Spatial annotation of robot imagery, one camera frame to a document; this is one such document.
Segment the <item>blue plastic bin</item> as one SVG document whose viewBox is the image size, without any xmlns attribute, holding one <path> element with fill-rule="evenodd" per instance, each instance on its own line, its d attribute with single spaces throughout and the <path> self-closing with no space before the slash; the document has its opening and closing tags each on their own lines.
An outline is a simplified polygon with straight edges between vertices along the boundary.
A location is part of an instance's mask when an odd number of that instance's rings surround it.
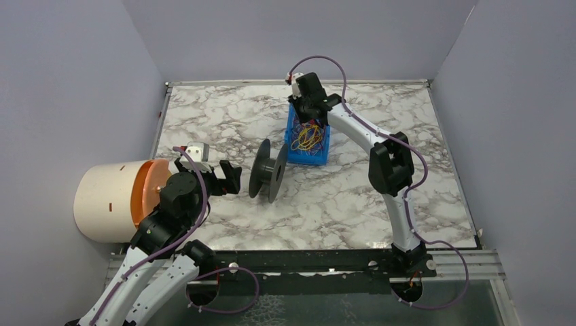
<svg viewBox="0 0 576 326">
<path fill-rule="evenodd" d="M 314 120 L 300 123 L 292 105 L 284 134 L 288 144 L 287 161 L 292 164 L 323 166 L 327 164 L 331 128 Z"/>
</svg>

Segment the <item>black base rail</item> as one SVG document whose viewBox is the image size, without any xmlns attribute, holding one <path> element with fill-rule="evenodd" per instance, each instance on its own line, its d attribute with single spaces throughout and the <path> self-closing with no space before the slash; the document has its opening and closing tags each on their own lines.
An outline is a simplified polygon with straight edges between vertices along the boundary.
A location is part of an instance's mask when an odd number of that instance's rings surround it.
<svg viewBox="0 0 576 326">
<path fill-rule="evenodd" d="M 436 275 L 428 253 L 397 249 L 217 251 L 201 274 L 186 282 L 189 298 L 261 295 L 388 294 Z"/>
</svg>

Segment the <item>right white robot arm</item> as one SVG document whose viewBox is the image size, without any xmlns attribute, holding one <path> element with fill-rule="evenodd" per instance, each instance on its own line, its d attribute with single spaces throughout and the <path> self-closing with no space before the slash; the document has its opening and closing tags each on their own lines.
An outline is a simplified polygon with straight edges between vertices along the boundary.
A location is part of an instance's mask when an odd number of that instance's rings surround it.
<svg viewBox="0 0 576 326">
<path fill-rule="evenodd" d="M 339 94 L 328 94 L 316 73 L 290 73 L 288 101 L 300 121 L 316 120 L 335 128 L 369 156 L 368 179 L 382 195 L 391 223 L 392 268 L 408 276 L 430 270 L 431 255 L 415 234 L 412 199 L 407 190 L 413 182 L 414 163 L 406 135 L 381 130 L 353 111 Z"/>
</svg>

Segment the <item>cream cylinder with orange lid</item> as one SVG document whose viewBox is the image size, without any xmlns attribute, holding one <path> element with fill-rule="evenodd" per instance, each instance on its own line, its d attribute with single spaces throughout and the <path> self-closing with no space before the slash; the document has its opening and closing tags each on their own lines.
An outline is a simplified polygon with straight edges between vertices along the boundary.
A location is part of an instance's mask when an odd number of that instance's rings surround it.
<svg viewBox="0 0 576 326">
<path fill-rule="evenodd" d="M 100 243 L 130 242 L 160 202 L 169 161 L 141 160 L 89 169 L 77 188 L 73 215 L 80 232 Z"/>
</svg>

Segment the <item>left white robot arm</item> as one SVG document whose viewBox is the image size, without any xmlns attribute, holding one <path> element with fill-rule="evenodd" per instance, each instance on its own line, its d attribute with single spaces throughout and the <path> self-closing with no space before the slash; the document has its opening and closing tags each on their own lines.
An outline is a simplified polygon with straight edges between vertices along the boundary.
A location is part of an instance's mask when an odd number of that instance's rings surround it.
<svg viewBox="0 0 576 326">
<path fill-rule="evenodd" d="M 199 225 L 210 196 L 238 194 L 242 168 L 220 162 L 225 177 L 213 168 L 165 172 L 159 203 L 140 221 L 122 266 L 95 305 L 70 325 L 146 325 L 177 291 L 198 276 L 214 252 L 186 238 Z"/>
</svg>

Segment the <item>black cable spool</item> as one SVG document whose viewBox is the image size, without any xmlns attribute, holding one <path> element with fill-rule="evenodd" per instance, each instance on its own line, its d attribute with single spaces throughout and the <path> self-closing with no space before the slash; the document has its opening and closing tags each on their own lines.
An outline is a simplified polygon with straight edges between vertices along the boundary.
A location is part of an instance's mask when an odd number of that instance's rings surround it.
<svg viewBox="0 0 576 326">
<path fill-rule="evenodd" d="M 278 195 L 287 164 L 288 145 L 283 144 L 277 157 L 270 156 L 270 139 L 264 139 L 254 159 L 249 178 L 249 197 L 255 198 L 263 186 L 268 187 L 268 202 Z"/>
</svg>

